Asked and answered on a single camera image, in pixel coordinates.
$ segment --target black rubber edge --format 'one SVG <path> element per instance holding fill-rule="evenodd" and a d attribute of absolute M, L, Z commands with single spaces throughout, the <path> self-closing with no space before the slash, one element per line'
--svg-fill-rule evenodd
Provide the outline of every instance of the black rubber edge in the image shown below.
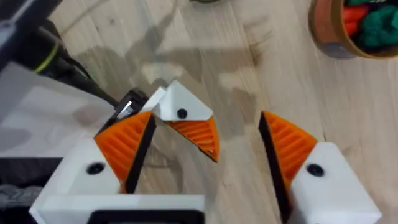
<path fill-rule="evenodd" d="M 268 128 L 266 117 L 261 113 L 259 131 L 261 133 L 262 141 L 267 152 L 267 159 L 269 168 L 271 170 L 272 182 L 274 183 L 275 195 L 277 198 L 280 218 L 282 223 L 286 223 L 292 213 L 292 207 L 289 203 L 289 196 L 286 192 L 285 184 L 282 178 L 282 173 L 279 168 L 274 143 L 272 141 L 271 133 Z"/>
<path fill-rule="evenodd" d="M 87 224 L 124 222 L 204 224 L 205 214 L 197 210 L 98 210 Z"/>
<path fill-rule="evenodd" d="M 147 154 L 148 148 L 150 146 L 150 142 L 154 136 L 156 129 L 156 122 L 153 115 L 150 116 L 147 126 L 144 130 L 144 135 L 139 143 L 138 150 L 134 161 L 132 162 L 132 166 L 127 175 L 127 179 L 125 182 L 124 188 L 126 189 L 127 194 L 133 194 L 136 190 L 137 183 L 139 180 L 139 175 L 142 170 L 142 166 L 144 165 L 145 155 Z"/>
<path fill-rule="evenodd" d="M 129 116 L 134 116 L 142 109 L 145 103 L 148 101 L 148 97 L 137 88 L 130 90 L 120 101 L 120 103 L 114 108 L 115 113 L 110 119 L 105 122 L 104 126 L 98 131 L 97 134 L 103 132 L 108 127 L 118 122 L 118 115 L 124 109 L 124 107 L 131 101 L 130 107 L 134 110 Z"/>

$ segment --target colorful toy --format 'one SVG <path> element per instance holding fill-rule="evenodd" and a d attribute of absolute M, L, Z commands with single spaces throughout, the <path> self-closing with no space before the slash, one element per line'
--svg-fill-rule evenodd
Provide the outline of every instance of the colorful toy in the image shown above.
<path fill-rule="evenodd" d="M 343 10 L 343 21 L 348 35 L 356 34 L 359 31 L 360 21 L 369 12 L 369 7 L 362 6 L 347 6 Z"/>
<path fill-rule="evenodd" d="M 369 13 L 361 29 L 359 44 L 363 47 L 398 44 L 398 7 L 388 5 Z"/>
<path fill-rule="evenodd" d="M 382 3 L 386 2 L 387 0 L 348 0 L 347 1 L 347 6 L 357 6 L 360 4 L 366 4 L 366 3 Z"/>

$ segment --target cable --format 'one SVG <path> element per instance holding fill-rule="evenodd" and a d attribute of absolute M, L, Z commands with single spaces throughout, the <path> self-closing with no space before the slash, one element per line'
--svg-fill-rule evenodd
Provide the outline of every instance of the cable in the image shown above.
<path fill-rule="evenodd" d="M 42 72 L 49 64 L 50 62 L 55 58 L 55 56 L 57 55 L 58 52 L 58 46 L 59 44 L 56 42 L 54 44 L 54 46 L 52 47 L 49 55 L 47 56 L 47 58 L 45 58 L 45 60 L 35 69 L 35 73 L 40 73 Z"/>
<path fill-rule="evenodd" d="M 81 63 L 79 63 L 78 61 L 76 61 L 73 58 L 70 57 L 65 57 L 63 58 L 67 63 L 76 66 L 77 68 L 79 68 L 79 70 L 87 77 L 87 79 L 94 81 L 93 77 L 90 76 L 90 74 L 87 72 L 87 70 L 84 68 L 84 66 L 81 65 Z"/>

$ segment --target black cable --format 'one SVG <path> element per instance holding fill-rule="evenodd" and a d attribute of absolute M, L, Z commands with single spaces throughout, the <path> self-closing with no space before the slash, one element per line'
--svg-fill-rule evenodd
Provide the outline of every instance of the black cable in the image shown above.
<path fill-rule="evenodd" d="M 79 68 L 79 70 L 87 77 L 87 79 L 89 79 L 91 81 L 94 81 L 93 77 L 90 76 L 90 74 L 87 72 L 87 70 L 84 68 L 84 66 L 80 62 L 78 62 L 75 59 L 70 58 L 70 57 L 64 57 L 63 59 L 67 63 L 69 63 L 71 65 L 74 65 L 75 67 Z"/>

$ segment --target white 3d-printed part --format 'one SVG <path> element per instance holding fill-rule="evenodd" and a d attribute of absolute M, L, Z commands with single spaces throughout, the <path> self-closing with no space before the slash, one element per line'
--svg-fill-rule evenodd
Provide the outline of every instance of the white 3d-printed part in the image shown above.
<path fill-rule="evenodd" d="M 184 109 L 187 117 L 181 119 L 177 111 Z M 174 80 L 166 90 L 162 87 L 149 98 L 141 112 L 152 110 L 162 121 L 207 121 L 213 111 L 187 90 L 178 81 Z"/>
<path fill-rule="evenodd" d="M 307 171 L 318 164 L 324 175 Z M 381 212 L 336 145 L 318 143 L 290 186 L 294 211 L 289 224 L 373 224 Z"/>

